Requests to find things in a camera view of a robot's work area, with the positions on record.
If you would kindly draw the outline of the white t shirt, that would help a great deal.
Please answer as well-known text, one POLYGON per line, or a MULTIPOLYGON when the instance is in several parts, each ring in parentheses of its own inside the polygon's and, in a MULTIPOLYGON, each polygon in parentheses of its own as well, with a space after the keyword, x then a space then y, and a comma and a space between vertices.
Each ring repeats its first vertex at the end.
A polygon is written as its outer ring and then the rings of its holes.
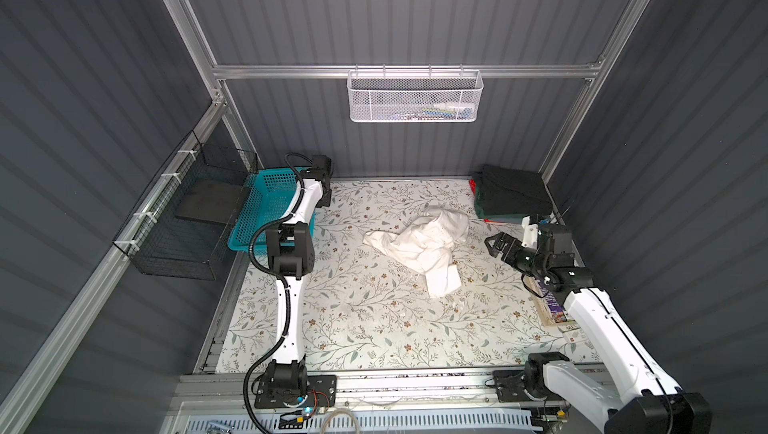
POLYGON ((363 243, 423 275, 429 296, 440 298, 461 287, 452 252, 466 242, 469 225, 463 212, 430 206, 400 233, 369 231, 363 243))

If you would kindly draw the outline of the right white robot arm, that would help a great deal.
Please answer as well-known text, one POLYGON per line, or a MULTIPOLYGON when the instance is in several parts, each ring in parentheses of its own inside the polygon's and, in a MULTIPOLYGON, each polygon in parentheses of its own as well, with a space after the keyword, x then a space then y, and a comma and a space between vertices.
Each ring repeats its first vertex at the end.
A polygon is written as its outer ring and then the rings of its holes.
POLYGON ((587 267, 575 263, 570 230, 534 224, 522 239, 503 232, 484 241, 488 253, 532 279, 575 320, 597 351, 614 386, 584 374, 560 352, 532 353, 519 370, 497 370, 493 387, 501 402, 525 396, 546 404, 557 396, 603 433, 708 433, 713 411, 699 393, 683 390, 624 322, 610 295, 595 286, 587 267))

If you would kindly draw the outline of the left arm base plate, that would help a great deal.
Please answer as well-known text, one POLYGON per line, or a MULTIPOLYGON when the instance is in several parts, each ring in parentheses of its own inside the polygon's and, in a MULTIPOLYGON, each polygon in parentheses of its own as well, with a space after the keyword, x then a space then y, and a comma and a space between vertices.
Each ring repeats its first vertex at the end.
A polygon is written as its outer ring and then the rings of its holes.
POLYGON ((250 384, 257 409, 333 407, 338 378, 335 375, 314 375, 306 379, 278 382, 259 375, 250 384))

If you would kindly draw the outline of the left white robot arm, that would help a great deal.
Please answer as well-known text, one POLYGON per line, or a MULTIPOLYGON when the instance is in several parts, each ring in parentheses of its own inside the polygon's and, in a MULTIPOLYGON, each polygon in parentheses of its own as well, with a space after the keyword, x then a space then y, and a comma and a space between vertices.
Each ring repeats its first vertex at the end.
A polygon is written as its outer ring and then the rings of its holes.
POLYGON ((277 347, 271 363, 279 368, 299 370, 305 360, 303 346, 304 278, 314 269, 315 250, 310 223, 316 208, 330 205, 332 161, 325 155, 314 155, 310 165, 292 171, 294 194, 285 212, 275 224, 266 228, 268 268, 276 276, 278 293, 277 347))

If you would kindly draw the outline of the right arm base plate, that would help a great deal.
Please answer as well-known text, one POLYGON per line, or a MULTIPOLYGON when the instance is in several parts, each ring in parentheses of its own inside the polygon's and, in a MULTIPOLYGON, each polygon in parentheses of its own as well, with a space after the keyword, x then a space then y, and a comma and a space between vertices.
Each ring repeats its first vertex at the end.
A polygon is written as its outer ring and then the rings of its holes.
POLYGON ((491 387, 502 403, 562 402, 563 398, 550 391, 544 384, 543 376, 531 374, 525 369, 494 370, 491 387))

